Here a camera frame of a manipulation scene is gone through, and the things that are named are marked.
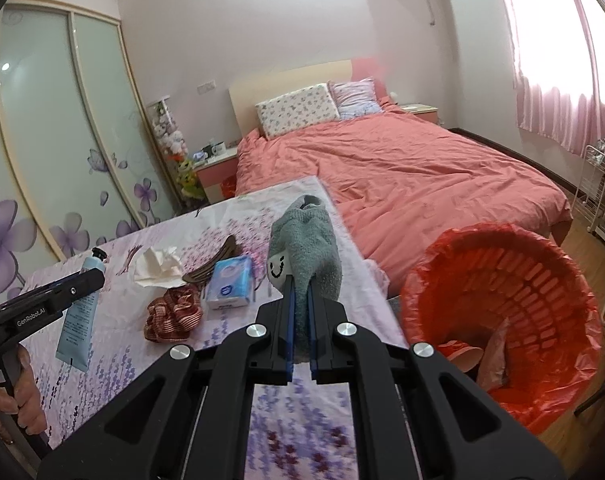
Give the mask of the person's left hand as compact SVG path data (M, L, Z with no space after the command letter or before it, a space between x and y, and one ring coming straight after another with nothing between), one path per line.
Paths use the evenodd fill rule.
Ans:
M20 362L20 375L14 394L11 396L0 388L0 412L16 415L18 426L24 428L27 434L42 434L48 424L41 406L40 391L34 380L30 363L29 352L21 344L17 347L17 356ZM5 443L12 443L13 439L0 421L0 438Z

